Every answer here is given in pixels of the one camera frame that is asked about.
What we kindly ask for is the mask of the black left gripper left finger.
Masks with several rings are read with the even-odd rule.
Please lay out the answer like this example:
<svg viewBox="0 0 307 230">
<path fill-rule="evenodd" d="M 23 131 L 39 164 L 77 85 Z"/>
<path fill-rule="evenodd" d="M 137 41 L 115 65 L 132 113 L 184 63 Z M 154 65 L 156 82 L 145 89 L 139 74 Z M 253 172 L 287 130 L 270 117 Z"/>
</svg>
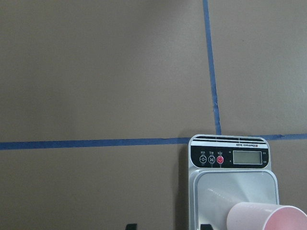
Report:
<svg viewBox="0 0 307 230">
<path fill-rule="evenodd" d="M 137 223 L 129 223 L 126 225 L 126 230 L 137 230 Z"/>
</svg>

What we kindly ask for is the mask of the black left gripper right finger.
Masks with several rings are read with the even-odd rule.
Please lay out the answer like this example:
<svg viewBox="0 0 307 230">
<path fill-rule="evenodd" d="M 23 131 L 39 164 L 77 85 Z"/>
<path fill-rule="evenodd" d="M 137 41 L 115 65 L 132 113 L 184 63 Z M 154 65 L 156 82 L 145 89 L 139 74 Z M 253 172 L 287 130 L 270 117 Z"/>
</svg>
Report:
<svg viewBox="0 0 307 230">
<path fill-rule="evenodd" d="M 211 224 L 201 224 L 200 230 L 212 230 Z"/>
</svg>

